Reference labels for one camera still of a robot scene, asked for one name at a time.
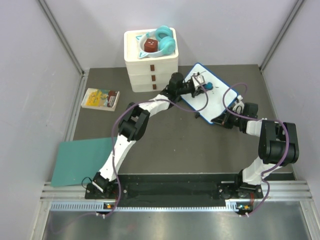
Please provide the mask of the blue heart-shaped eraser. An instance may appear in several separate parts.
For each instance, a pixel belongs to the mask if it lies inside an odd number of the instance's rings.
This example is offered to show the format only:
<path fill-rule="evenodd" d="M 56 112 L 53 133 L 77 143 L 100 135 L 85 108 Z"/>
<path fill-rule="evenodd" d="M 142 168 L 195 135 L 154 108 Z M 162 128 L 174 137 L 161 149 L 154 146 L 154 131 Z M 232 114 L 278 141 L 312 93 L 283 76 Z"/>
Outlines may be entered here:
<path fill-rule="evenodd" d="M 204 88 L 209 91 L 213 89 L 213 84 L 211 82 L 208 82 L 204 85 Z"/>

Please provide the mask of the aluminium front rail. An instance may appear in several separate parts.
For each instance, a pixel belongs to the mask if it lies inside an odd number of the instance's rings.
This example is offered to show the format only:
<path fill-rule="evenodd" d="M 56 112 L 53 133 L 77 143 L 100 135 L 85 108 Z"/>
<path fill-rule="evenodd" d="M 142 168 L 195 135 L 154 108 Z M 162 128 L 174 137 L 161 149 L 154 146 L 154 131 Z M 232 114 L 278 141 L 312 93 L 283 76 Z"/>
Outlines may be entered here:
<path fill-rule="evenodd" d="M 311 201 L 313 199 L 306 181 L 287 180 L 270 181 L 270 190 L 267 201 L 295 202 Z M 40 195 L 42 201 L 82 201 L 85 199 L 85 189 L 80 185 L 52 187 L 46 183 Z"/>

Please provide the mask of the teal cat-ear headphones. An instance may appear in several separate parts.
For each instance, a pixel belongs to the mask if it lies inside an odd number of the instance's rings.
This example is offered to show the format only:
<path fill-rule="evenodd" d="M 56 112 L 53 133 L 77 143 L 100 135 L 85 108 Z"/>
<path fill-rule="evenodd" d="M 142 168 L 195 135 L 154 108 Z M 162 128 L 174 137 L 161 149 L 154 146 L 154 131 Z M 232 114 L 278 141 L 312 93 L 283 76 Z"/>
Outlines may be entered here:
<path fill-rule="evenodd" d="M 157 41 L 157 51 L 147 52 L 145 50 L 145 43 L 148 40 Z M 162 56 L 171 55 L 176 49 L 176 40 L 174 39 L 173 31 L 165 25 L 158 27 L 156 30 L 148 31 L 145 34 L 137 35 L 135 39 L 138 42 L 138 59 L 143 58 L 158 58 Z"/>

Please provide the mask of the teal green mat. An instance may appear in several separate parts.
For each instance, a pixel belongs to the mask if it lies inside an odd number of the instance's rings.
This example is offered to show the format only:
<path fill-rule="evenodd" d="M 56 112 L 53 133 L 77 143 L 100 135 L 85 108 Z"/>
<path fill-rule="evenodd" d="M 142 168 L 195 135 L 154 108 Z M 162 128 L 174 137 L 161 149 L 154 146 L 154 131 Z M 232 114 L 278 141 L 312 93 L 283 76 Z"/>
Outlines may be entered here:
<path fill-rule="evenodd" d="M 51 186 L 65 187 L 88 183 L 104 165 L 112 151 L 112 139 L 93 138 L 59 144 Z"/>

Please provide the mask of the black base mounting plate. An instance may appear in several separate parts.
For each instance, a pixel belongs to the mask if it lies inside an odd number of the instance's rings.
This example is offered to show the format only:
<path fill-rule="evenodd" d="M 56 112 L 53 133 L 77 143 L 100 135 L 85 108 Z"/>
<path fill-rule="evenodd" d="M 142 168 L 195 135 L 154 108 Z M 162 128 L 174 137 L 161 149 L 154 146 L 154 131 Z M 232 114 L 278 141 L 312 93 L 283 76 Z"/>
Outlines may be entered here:
<path fill-rule="evenodd" d="M 235 173 L 120 174 L 121 199 L 209 197 L 262 199 L 262 187 L 242 183 Z"/>

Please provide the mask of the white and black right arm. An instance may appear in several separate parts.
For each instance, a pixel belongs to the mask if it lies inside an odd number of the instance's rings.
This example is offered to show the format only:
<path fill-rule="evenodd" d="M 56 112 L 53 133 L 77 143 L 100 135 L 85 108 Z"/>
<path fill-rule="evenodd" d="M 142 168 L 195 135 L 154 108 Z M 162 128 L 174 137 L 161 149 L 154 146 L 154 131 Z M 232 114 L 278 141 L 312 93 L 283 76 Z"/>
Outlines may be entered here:
<path fill-rule="evenodd" d="M 226 129 L 238 127 L 239 131 L 259 138 L 258 157 L 242 169 L 233 183 L 219 184 L 222 199 L 262 198 L 262 181 L 273 171 L 294 164 L 299 158 L 297 129 L 294 123 L 261 119 L 258 120 L 256 103 L 236 104 L 211 120 Z"/>

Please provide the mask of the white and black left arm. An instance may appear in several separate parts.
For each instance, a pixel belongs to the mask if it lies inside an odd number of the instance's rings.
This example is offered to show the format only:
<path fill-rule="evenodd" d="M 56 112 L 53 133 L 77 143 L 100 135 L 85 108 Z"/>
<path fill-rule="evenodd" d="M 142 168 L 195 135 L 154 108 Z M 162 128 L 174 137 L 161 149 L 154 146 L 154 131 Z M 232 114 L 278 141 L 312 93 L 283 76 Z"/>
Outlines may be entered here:
<path fill-rule="evenodd" d="M 111 139 L 111 153 L 102 168 L 86 185 L 85 198 L 108 199 L 111 195 L 120 194 L 122 190 L 119 169 L 131 147 L 145 134 L 150 117 L 175 106 L 182 95 L 191 94 L 194 98 L 205 93 L 205 83 L 199 72 L 193 73 L 189 80 L 184 80 L 181 73 L 175 72 L 168 85 L 157 96 L 144 102 L 131 102 L 112 127 L 112 133 L 116 126 L 118 130 L 116 139 Z"/>

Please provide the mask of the white stacked drawer box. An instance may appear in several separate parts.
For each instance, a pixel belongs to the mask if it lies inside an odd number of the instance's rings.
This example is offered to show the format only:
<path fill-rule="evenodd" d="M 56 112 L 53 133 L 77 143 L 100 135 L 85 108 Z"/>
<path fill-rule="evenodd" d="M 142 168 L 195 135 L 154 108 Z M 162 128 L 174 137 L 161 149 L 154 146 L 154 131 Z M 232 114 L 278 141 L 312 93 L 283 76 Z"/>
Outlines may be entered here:
<path fill-rule="evenodd" d="M 179 50 L 174 28 L 173 38 L 176 41 L 174 53 L 156 58 L 138 59 L 139 47 L 136 36 L 156 30 L 129 30 L 124 33 L 124 61 L 133 92 L 160 91 L 168 84 L 171 75 L 178 71 Z"/>

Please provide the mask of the yellow illustrated book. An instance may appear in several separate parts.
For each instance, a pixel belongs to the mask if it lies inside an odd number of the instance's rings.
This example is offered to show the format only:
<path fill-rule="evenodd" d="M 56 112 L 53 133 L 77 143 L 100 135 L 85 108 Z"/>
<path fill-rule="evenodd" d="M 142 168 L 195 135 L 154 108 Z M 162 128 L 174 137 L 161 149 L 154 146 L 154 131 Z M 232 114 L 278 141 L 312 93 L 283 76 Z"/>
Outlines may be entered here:
<path fill-rule="evenodd" d="M 85 109 L 114 112 L 119 98 L 119 91 L 88 88 L 81 102 L 81 107 Z"/>

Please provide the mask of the blue-framed whiteboard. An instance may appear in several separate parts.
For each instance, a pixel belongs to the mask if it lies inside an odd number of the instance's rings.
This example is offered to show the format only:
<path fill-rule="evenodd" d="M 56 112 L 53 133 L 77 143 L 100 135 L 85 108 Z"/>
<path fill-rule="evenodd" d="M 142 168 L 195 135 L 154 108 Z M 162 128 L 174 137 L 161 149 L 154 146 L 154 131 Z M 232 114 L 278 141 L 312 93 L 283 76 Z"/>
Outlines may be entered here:
<path fill-rule="evenodd" d="M 199 110 L 205 103 L 208 103 L 206 108 L 201 110 L 199 114 L 208 124 L 212 124 L 211 120 L 219 117 L 226 110 L 224 105 L 228 107 L 234 103 L 238 93 L 229 89 L 229 85 L 199 62 L 191 68 L 185 80 L 189 80 L 194 73 L 200 73 L 206 83 L 212 83 L 212 89 L 196 97 L 192 97 L 188 93 L 182 95 L 181 98 L 194 110 Z"/>

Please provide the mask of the dark red cube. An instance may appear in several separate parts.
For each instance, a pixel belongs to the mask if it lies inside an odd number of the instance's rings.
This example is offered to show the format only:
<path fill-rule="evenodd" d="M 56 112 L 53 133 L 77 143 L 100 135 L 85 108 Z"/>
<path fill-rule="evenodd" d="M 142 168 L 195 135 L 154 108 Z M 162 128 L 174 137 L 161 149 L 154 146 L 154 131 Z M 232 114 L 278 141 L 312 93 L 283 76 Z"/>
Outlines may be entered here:
<path fill-rule="evenodd" d="M 158 41 L 156 39 L 148 38 L 143 45 L 143 50 L 147 53 L 157 52 Z"/>

